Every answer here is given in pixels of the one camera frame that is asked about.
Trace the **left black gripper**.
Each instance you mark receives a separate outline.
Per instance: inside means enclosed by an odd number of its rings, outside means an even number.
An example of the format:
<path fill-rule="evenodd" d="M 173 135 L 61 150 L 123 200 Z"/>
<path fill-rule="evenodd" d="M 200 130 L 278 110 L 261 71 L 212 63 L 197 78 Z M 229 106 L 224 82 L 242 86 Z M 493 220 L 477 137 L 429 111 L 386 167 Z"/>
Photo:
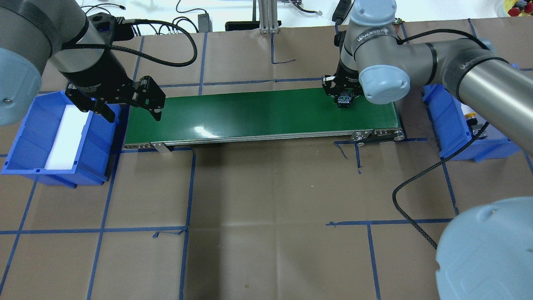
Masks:
<path fill-rule="evenodd" d="M 115 122 L 110 104 L 128 104 L 148 110 L 155 121 L 162 117 L 166 95 L 150 76 L 135 82 L 129 78 L 112 50 L 130 53 L 150 61 L 162 60 L 122 46 L 86 44 L 84 50 L 103 50 L 101 56 L 85 70 L 65 72 L 69 87 L 65 95 L 82 112 L 93 111 L 109 123 Z"/>

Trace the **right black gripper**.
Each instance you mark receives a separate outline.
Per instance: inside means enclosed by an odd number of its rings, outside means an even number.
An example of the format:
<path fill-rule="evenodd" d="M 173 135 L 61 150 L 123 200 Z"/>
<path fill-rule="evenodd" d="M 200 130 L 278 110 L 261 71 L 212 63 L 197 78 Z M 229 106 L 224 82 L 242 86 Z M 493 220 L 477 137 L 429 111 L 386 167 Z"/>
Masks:
<path fill-rule="evenodd" d="M 339 61 L 335 74 L 324 75 L 321 80 L 322 89 L 327 96 L 336 100 L 340 94 L 351 94 L 354 99 L 364 95 L 359 82 L 359 73 Z"/>

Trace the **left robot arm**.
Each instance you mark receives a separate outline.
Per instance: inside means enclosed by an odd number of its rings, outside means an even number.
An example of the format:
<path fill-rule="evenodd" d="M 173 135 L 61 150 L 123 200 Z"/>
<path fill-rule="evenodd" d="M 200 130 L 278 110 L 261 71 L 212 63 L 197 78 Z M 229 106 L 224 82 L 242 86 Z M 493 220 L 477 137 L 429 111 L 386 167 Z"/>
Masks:
<path fill-rule="evenodd" d="M 65 95 L 81 112 L 114 122 L 111 104 L 162 117 L 165 93 L 150 76 L 132 80 L 114 55 L 114 42 L 134 36 L 131 21 L 87 16 L 74 0 L 2 0 L 1 125 L 13 125 L 41 91 L 51 63 L 68 80 Z"/>

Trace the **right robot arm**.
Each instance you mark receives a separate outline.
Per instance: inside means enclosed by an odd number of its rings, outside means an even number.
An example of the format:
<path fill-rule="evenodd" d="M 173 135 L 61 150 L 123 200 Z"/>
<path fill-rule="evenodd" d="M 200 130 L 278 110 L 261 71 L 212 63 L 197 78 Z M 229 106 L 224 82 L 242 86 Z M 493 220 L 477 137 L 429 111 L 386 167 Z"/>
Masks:
<path fill-rule="evenodd" d="M 354 0 L 348 29 L 339 33 L 336 74 L 322 79 L 336 85 L 341 104 L 344 87 L 376 105 L 404 98 L 415 85 L 442 84 L 463 104 L 481 114 L 529 155 L 532 154 L 532 77 L 491 50 L 491 44 L 455 29 L 434 29 L 399 39 L 393 22 L 394 0 Z M 436 283 L 442 300 L 531 300 L 532 197 L 520 196 L 472 207 L 449 222 L 440 240 L 402 209 L 397 193 L 466 150 L 407 179 L 392 192 L 400 215 L 436 250 Z"/>

